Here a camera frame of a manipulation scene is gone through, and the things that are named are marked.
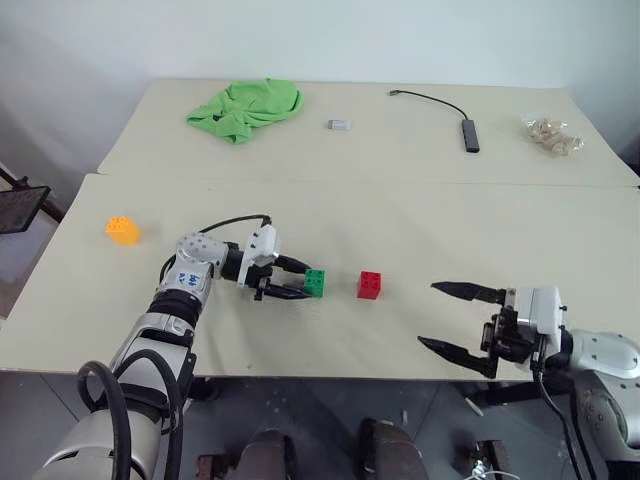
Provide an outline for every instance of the tabletop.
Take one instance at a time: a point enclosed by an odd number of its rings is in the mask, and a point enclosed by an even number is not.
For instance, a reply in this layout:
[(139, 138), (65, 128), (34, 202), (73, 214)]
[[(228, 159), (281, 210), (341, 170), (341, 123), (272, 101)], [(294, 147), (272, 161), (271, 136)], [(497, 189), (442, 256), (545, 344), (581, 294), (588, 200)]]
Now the tabletop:
[[(164, 175), (209, 185), (228, 180), (423, 181), (521, 185), (635, 186), (616, 156), (564, 89), (451, 85), (298, 83), (305, 100), (285, 121), (253, 130), (243, 145), (186, 124), (186, 115), (229, 85), (216, 80), (156, 80), (100, 164), (106, 174)], [(462, 116), (475, 121), (480, 152), (467, 153)], [(584, 148), (555, 157), (532, 143), (522, 116), (568, 123)], [(348, 131), (329, 120), (349, 120)]]
[[(640, 193), (630, 188), (420, 182), (218, 182), (89, 175), (0, 335), (0, 367), (72, 372), (108, 362), (146, 311), (164, 260), (186, 232), (270, 214), (282, 253), (326, 271), (323, 298), (252, 300), (219, 280), (196, 330), (196, 374), (475, 380), (416, 340), (479, 353), (495, 306), (429, 285), (557, 285), (570, 328), (640, 341)], [(140, 227), (138, 245), (104, 233)], [(244, 243), (256, 225), (216, 231)], [(356, 298), (361, 270), (382, 273), (377, 300)], [(502, 362), (500, 380), (528, 375)]]

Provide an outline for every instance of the lego brick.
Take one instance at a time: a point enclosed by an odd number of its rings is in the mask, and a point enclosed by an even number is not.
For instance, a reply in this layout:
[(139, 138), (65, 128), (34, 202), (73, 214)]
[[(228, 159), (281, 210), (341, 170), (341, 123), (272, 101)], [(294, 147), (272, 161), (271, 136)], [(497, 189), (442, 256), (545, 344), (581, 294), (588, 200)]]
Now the lego brick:
[(375, 300), (382, 287), (382, 275), (378, 272), (360, 272), (358, 282), (358, 298)]
[(111, 217), (104, 231), (120, 245), (135, 245), (140, 238), (140, 230), (129, 217)]
[(314, 297), (322, 298), (324, 294), (324, 270), (307, 270), (304, 274), (304, 290)]

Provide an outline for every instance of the white wall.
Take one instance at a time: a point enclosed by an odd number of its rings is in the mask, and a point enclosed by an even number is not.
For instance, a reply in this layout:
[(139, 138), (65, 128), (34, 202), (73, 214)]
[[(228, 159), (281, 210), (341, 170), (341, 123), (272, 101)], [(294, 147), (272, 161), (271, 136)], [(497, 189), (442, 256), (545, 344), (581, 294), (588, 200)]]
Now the white wall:
[(632, 159), (638, 3), (0, 0), (0, 161), (66, 205), (150, 78), (265, 76), (568, 86)]

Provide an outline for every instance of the red lego brick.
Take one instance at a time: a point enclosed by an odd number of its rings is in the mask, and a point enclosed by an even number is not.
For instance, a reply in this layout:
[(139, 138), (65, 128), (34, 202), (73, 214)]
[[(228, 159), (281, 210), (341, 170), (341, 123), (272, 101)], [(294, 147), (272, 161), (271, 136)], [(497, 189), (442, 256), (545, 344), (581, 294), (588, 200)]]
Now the red lego brick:
[(358, 298), (367, 298), (375, 300), (380, 293), (382, 284), (382, 275), (378, 272), (360, 272), (360, 281), (358, 282)]

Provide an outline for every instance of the green lego brick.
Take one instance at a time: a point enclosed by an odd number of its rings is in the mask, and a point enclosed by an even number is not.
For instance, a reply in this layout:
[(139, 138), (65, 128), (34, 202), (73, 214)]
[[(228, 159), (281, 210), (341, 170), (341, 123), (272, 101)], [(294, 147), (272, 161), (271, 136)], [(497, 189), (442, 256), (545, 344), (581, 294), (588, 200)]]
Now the green lego brick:
[(304, 290), (314, 297), (322, 298), (324, 293), (324, 270), (307, 270), (304, 274)]

